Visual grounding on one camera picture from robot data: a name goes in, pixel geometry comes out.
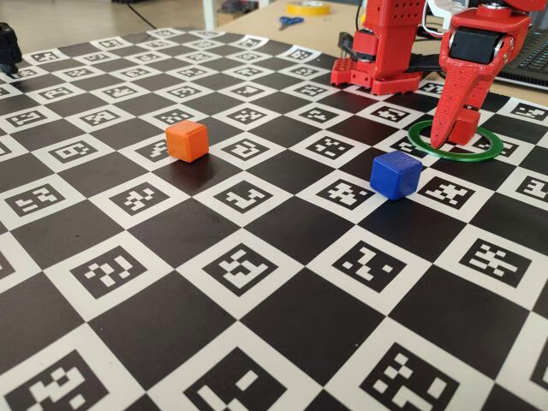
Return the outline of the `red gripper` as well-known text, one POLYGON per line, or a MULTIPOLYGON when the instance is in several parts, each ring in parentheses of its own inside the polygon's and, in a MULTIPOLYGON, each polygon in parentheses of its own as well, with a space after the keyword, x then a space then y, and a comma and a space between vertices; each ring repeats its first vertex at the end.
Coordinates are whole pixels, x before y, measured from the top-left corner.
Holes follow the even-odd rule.
POLYGON ((476 111, 495 77, 521 52, 531 18, 530 8, 473 8, 454 15, 444 35, 439 64, 444 89, 430 134, 431 146, 447 140, 467 144, 476 130, 476 111))

